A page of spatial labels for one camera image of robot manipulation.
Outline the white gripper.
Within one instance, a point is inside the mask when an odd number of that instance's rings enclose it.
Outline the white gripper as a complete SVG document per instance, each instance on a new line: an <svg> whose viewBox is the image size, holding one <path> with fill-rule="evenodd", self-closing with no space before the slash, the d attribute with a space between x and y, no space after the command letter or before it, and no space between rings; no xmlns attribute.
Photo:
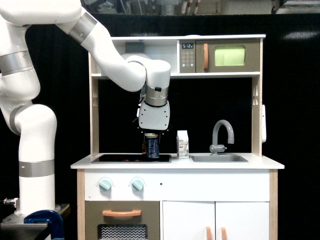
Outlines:
<svg viewBox="0 0 320 240"><path fill-rule="evenodd" d="M153 132L155 138L155 145L160 147L160 140L163 130L169 127L170 122L170 104L167 101L166 105L161 107L153 107L146 104L144 101L141 103L138 124L142 129L158 130Z"/></svg>

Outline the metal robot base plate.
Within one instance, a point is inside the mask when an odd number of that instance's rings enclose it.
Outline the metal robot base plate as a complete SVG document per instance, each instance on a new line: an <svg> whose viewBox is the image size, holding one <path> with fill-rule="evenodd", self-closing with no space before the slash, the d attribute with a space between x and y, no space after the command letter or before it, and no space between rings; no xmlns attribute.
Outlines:
<svg viewBox="0 0 320 240"><path fill-rule="evenodd" d="M59 213L64 220L70 214L71 208L69 204L58 204L53 211ZM0 238L2 240L51 240L48 223L24 224L26 216L13 213L4 218L0 223Z"/></svg>

